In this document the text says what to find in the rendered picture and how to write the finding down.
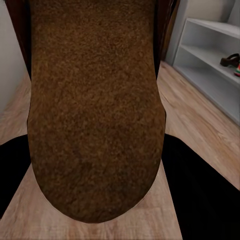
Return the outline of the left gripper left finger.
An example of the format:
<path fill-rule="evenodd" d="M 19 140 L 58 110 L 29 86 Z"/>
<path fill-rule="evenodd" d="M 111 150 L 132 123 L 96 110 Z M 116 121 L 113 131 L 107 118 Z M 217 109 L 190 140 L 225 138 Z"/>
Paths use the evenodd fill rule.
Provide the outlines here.
<path fill-rule="evenodd" d="M 27 134 L 0 146 L 0 220 L 31 163 Z"/>

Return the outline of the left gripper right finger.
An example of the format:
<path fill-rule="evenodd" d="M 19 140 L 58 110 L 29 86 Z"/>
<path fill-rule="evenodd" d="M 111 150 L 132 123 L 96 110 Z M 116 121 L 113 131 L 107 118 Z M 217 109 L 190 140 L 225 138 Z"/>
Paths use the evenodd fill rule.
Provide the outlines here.
<path fill-rule="evenodd" d="M 240 240 L 240 191 L 178 137 L 161 159 L 183 240 Z"/>

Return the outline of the sandal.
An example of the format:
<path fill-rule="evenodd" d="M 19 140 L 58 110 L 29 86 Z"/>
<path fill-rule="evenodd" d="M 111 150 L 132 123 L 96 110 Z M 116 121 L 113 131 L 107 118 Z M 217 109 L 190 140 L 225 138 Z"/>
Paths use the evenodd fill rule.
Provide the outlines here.
<path fill-rule="evenodd" d="M 167 113 L 157 77 L 178 0 L 4 0 L 31 80 L 27 136 L 46 199 L 84 223 L 156 179 Z"/>
<path fill-rule="evenodd" d="M 228 67 L 230 65 L 235 66 L 236 68 L 240 65 L 240 54 L 235 53 L 228 58 L 222 58 L 219 63 L 221 66 Z"/>

